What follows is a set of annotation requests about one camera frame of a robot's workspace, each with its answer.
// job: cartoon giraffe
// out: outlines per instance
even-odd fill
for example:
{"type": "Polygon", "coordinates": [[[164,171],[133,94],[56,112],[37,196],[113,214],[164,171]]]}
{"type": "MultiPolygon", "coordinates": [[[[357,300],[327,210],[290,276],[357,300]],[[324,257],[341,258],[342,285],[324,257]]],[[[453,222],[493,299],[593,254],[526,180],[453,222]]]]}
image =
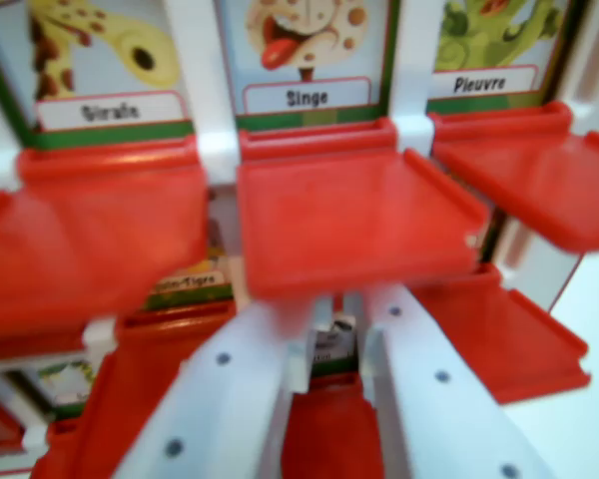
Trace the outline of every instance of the cartoon giraffe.
{"type": "Polygon", "coordinates": [[[169,88],[179,78],[171,38],[152,25],[97,8],[87,0],[27,0],[36,101],[74,96],[71,46],[89,47],[92,36],[108,43],[125,67],[142,82],[169,88]]]}
{"type": "Polygon", "coordinates": [[[247,31],[268,70],[299,68],[312,80],[314,68],[348,58],[368,28],[363,0],[253,0],[247,31]]]}

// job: octopus card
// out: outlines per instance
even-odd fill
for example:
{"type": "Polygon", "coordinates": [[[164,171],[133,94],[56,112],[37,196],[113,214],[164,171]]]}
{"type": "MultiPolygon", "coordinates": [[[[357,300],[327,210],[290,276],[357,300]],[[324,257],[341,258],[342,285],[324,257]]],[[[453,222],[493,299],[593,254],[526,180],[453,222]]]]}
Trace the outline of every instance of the octopus card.
{"type": "Polygon", "coordinates": [[[252,117],[241,126],[266,128],[253,117],[270,114],[295,115],[295,126],[346,121],[337,111],[377,107],[387,95],[397,2],[217,1],[236,113],[252,117]]]}
{"type": "MultiPolygon", "coordinates": [[[[169,28],[160,0],[0,0],[7,113],[42,147],[98,143],[103,135],[94,141],[80,133],[109,127],[161,124],[158,135],[145,128],[137,139],[186,133],[169,28]],[[164,124],[178,122],[169,135],[164,124]],[[44,142],[46,132],[58,131],[59,141],[44,142]]],[[[114,132],[111,141],[134,139],[114,132]]]]}
{"type": "Polygon", "coordinates": [[[485,100],[486,103],[454,103],[475,107],[459,108],[464,111],[479,110],[479,105],[491,109],[541,103],[541,93],[545,93],[549,83],[550,67],[558,56],[566,20],[578,17],[571,14],[570,3],[575,2],[447,2],[430,99],[499,96],[499,99],[485,100]],[[530,95],[511,100],[512,95],[523,94],[530,95]]]}

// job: cartoon octopus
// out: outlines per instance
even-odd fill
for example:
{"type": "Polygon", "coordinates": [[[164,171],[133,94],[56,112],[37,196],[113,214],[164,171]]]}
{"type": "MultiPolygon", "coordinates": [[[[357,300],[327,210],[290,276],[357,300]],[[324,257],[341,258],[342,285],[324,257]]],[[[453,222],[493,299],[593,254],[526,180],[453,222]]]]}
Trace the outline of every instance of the cartoon octopus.
{"type": "Polygon", "coordinates": [[[295,66],[304,82],[314,68],[348,58],[368,28],[363,0],[253,0],[247,31],[267,70],[295,66]]]}
{"type": "Polygon", "coordinates": [[[563,13],[536,0],[528,20],[512,20],[528,0],[466,0],[445,5],[436,71],[510,65],[536,42],[554,37],[563,13]]]}

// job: giraffe card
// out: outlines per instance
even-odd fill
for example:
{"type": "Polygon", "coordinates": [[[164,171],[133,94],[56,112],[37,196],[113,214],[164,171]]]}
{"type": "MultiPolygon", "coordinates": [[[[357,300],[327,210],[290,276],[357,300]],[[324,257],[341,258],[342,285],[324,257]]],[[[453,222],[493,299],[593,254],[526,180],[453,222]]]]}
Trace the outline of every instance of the giraffe card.
{"type": "Polygon", "coordinates": [[[0,0],[0,75],[35,133],[188,123],[160,0],[0,0]]]}
{"type": "Polygon", "coordinates": [[[334,123],[344,109],[377,112],[396,3],[217,0],[236,115],[258,129],[268,126],[258,125],[266,115],[295,115],[306,125],[334,123]]]}

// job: cartoon monkey face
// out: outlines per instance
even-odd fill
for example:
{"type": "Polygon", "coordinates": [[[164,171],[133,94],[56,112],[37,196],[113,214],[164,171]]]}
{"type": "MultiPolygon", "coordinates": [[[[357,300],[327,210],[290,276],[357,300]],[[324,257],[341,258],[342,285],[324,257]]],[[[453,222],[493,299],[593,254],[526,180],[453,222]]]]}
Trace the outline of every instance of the cartoon monkey face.
{"type": "Polygon", "coordinates": [[[253,0],[247,17],[249,40],[268,70],[339,62],[367,28],[363,0],[253,0]]]}

